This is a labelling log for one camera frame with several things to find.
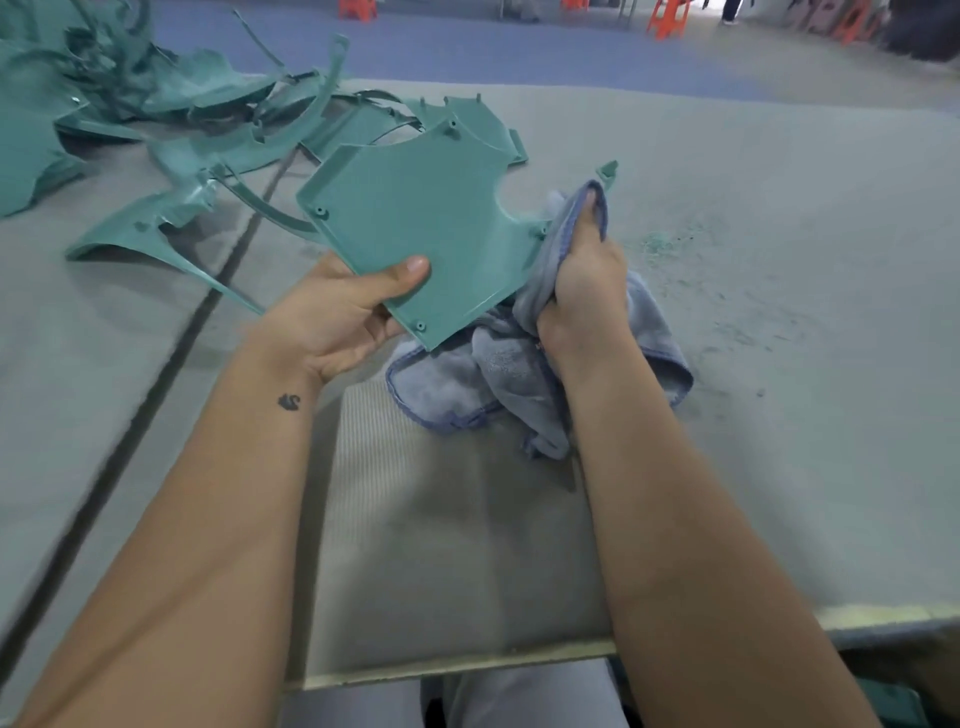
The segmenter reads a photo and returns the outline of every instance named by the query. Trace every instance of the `hand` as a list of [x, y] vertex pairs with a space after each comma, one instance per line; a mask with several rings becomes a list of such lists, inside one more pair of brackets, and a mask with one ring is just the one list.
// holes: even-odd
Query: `hand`
[[573, 229], [570, 252], [557, 274], [555, 298], [537, 319], [540, 342], [561, 378], [574, 365], [598, 359], [612, 345], [632, 339], [627, 261], [619, 245], [600, 239], [595, 199], [590, 191]]
[[403, 332], [383, 302], [426, 278], [430, 264], [414, 255], [379, 273], [356, 276], [327, 253], [257, 322], [252, 336], [295, 358], [326, 384]]

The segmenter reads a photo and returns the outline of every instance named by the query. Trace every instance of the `black wrist tattoo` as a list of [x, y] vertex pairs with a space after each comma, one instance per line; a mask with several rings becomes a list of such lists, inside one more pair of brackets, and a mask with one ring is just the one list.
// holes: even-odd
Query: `black wrist tattoo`
[[300, 409], [300, 397], [298, 395], [281, 395], [276, 403], [290, 412], [296, 412]]

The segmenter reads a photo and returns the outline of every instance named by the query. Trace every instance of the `microfiber towel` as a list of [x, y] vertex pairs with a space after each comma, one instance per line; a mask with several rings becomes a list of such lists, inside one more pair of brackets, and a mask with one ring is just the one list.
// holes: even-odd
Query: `microfiber towel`
[[[566, 397], [540, 346], [537, 318], [553, 296], [573, 226], [591, 189], [600, 236], [606, 239], [607, 199], [598, 182], [587, 182], [566, 198], [554, 193], [548, 204], [552, 223], [520, 290], [432, 352], [414, 340], [396, 348], [387, 366], [387, 388], [410, 419], [450, 433], [482, 427], [491, 415], [507, 410], [530, 428], [523, 442], [529, 455], [567, 456]], [[678, 404], [693, 386], [693, 374], [660, 308], [633, 271], [627, 274], [627, 307], [637, 345], [671, 406]]]

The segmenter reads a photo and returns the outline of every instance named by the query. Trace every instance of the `person's left arm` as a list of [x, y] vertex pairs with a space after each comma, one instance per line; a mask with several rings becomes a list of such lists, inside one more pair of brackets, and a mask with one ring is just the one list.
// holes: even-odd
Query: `person's left arm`
[[314, 406], [427, 269], [327, 255], [252, 327], [15, 728], [275, 725]]

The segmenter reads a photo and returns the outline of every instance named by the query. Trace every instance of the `fingernail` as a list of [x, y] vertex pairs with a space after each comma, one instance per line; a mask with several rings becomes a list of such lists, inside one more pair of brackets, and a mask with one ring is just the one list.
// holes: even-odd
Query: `fingernail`
[[413, 257], [407, 258], [407, 270], [411, 273], [420, 273], [424, 268], [427, 267], [429, 263], [422, 255], [414, 255]]

